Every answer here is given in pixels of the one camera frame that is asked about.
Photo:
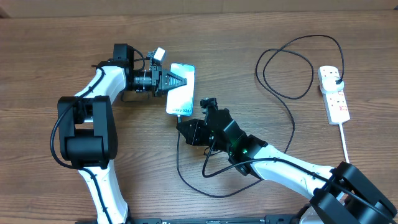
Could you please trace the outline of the Samsung Galaxy smartphone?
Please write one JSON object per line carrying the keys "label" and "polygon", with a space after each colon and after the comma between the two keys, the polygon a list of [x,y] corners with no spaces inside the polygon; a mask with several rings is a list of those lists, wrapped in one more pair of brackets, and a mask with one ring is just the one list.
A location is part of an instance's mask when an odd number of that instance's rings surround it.
{"label": "Samsung Galaxy smartphone", "polygon": [[166,113],[180,116],[191,116],[193,113],[193,95],[195,85],[195,66],[183,63],[172,63],[170,71],[187,79],[187,84],[167,93]]}

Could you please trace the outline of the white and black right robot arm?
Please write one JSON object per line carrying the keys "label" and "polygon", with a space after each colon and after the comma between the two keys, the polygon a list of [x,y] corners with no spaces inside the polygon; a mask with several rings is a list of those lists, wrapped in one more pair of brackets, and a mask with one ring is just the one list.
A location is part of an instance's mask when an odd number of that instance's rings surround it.
{"label": "white and black right robot arm", "polygon": [[311,164],[247,135],[228,109],[207,108],[205,118],[178,120],[187,144],[227,153],[230,169],[277,182],[309,200],[322,223],[393,223],[397,209],[354,165]]}

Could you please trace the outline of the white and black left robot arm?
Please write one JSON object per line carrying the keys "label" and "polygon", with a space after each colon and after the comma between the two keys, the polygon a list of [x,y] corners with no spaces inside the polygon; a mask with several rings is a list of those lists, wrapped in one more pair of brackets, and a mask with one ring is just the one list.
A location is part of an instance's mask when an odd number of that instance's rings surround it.
{"label": "white and black left robot arm", "polygon": [[132,222],[114,168],[118,152],[114,100],[125,91],[159,97],[187,85],[186,78],[162,68],[164,49],[141,55],[143,67],[136,69],[135,55],[140,54],[128,44],[115,44],[113,57],[94,66],[95,76],[82,91],[58,100],[50,152],[58,164],[84,178],[96,207],[95,223]]}

